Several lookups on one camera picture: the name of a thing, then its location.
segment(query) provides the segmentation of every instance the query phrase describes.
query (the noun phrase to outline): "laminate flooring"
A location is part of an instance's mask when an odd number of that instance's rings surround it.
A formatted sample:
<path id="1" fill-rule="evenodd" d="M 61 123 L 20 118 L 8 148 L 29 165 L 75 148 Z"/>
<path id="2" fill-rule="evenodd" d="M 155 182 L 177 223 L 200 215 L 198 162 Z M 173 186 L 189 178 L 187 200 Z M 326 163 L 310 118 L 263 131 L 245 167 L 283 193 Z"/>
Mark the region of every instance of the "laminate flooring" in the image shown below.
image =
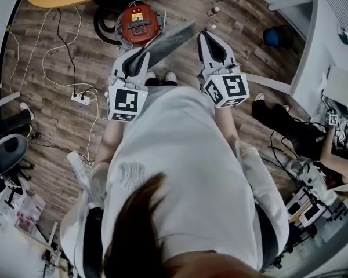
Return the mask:
<path id="1" fill-rule="evenodd" d="M 263 45 L 262 34 L 266 28 L 287 24 L 276 12 L 270 12 L 263 0 L 144 0 L 153 8 L 165 8 L 167 12 L 166 27 L 173 28 L 188 20 L 195 20 L 197 30 L 203 30 L 208 24 L 215 24 L 214 33 L 225 40 L 234 50 L 241 70 L 256 75 L 290 83 L 298 67 L 304 49 L 304 42 L 295 36 L 294 47 L 289 50 L 273 49 Z M 212 6 L 219 6 L 221 11 L 214 18 L 206 15 Z M 107 86 L 114 60 L 119 55 L 119 48 L 99 39 L 93 28 L 94 2 L 77 5 L 82 16 L 82 24 L 77 40 L 69 46 L 76 66 L 76 83 L 90 83 L 103 90 Z M 42 137 L 29 144 L 26 160 L 35 165 L 28 174 L 32 176 L 30 187 L 32 193 L 38 193 L 46 201 L 39 225 L 47 235 L 54 221 L 60 221 L 72 207 L 70 197 L 77 198 L 81 187 L 77 183 L 70 164 L 66 158 L 68 150 L 76 149 L 87 155 L 89 132 L 96 119 L 97 104 L 84 106 L 71 101 L 73 87 L 61 87 L 48 81 L 42 69 L 42 57 L 47 50 L 61 46 L 57 37 L 59 13 L 53 9 L 46 18 L 38 44 L 33 52 L 26 77 L 24 73 L 31 51 L 44 20 L 47 9 L 31 5 L 22 0 L 16 12 L 12 32 L 20 44 L 19 63 L 11 81 L 12 90 L 20 88 L 21 97 L 2 107 L 3 117 L 19 112 L 19 103 L 26 102 L 35 113 L 32 125 Z M 72 41 L 77 33 L 79 17 L 75 7 L 62 8 L 60 35 L 66 42 Z M 17 60 L 17 45 L 9 36 L 2 67 L 2 96 L 8 95 L 9 79 Z M 153 70 L 163 78 L 166 72 L 176 73 L 180 85 L 198 87 L 196 75 L 201 70 L 198 60 L 197 36 L 163 59 Z M 49 79 L 64 86 L 73 83 L 73 67 L 66 48 L 50 52 L 44 61 L 44 69 Z M 76 86 L 76 91 L 85 90 L 86 86 Z M 305 112 L 294 101 L 282 94 L 249 83 L 251 97 L 240 106 L 233 108 L 234 120 L 242 143 L 258 149 L 270 144 L 271 130 L 251 117 L 251 105 L 258 92 L 264 92 L 268 104 L 289 104 L 291 112 L 307 118 Z M 93 159 L 103 134 L 106 120 L 106 100 L 98 96 L 100 118 L 91 133 L 89 152 Z M 279 135 L 274 136 L 274 144 L 280 145 Z M 294 184 L 281 169 L 267 163 L 282 196 L 286 199 L 295 190 Z"/>

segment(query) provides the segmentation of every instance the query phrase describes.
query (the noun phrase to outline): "black pants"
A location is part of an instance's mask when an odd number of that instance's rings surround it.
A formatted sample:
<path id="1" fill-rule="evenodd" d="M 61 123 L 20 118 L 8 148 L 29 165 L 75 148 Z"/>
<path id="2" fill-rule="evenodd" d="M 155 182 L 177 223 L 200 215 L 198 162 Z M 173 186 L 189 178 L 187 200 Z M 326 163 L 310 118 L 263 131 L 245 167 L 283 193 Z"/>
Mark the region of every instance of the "black pants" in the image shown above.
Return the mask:
<path id="1" fill-rule="evenodd" d="M 162 86 L 177 86 L 175 81 L 165 81 Z M 146 86 L 160 86 L 160 81 L 157 78 L 148 78 L 146 80 Z"/>
<path id="2" fill-rule="evenodd" d="M 9 134 L 22 134 L 27 136 L 30 133 L 31 114 L 25 109 L 9 118 L 0 120 L 0 139 Z"/>
<path id="3" fill-rule="evenodd" d="M 264 100 L 254 101 L 251 115 L 263 125 L 285 136 L 297 155 L 319 160 L 326 133 L 315 125 L 295 120 L 286 109 L 276 104 L 268 108 Z"/>

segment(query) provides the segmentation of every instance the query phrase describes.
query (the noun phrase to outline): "blue object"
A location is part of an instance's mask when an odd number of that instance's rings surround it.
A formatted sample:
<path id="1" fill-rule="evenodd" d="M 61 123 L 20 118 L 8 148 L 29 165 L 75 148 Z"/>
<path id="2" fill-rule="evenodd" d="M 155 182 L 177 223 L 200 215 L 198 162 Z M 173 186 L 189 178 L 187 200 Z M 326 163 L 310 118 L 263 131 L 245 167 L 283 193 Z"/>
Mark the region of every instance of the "blue object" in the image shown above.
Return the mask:
<path id="1" fill-rule="evenodd" d="M 278 43 L 279 33 L 274 28 L 265 29 L 263 32 L 264 45 L 272 47 L 280 47 Z"/>

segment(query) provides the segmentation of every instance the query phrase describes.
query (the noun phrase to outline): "office chair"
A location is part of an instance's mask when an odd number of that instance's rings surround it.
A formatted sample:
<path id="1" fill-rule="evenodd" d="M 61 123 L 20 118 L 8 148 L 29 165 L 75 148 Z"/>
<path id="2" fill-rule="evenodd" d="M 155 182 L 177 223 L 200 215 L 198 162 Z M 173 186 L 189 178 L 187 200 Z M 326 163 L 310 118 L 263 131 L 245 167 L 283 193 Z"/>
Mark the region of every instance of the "office chair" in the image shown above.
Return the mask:
<path id="1" fill-rule="evenodd" d="M 26 176 L 21 169 L 33 169 L 34 166 L 28 167 L 19 165 L 27 152 L 27 139 L 20 134 L 10 134 L 0 139 L 0 193 L 8 186 L 12 193 L 8 201 L 5 201 L 11 208 L 14 194 L 23 194 L 23 189 L 19 178 L 20 173 L 26 180 L 31 177 Z"/>

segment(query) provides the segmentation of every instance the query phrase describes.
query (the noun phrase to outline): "power strip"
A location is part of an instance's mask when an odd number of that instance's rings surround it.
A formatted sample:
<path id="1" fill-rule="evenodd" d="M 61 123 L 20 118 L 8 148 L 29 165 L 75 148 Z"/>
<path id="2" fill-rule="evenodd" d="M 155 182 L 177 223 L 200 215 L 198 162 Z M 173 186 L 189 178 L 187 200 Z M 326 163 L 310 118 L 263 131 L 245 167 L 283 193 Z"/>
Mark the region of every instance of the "power strip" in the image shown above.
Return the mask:
<path id="1" fill-rule="evenodd" d="M 76 102 L 79 102 L 83 105 L 89 105 L 90 104 L 90 97 L 86 96 L 85 94 L 82 96 L 82 93 L 76 93 L 76 97 L 74 97 L 74 93 L 71 95 L 71 100 L 74 100 Z"/>

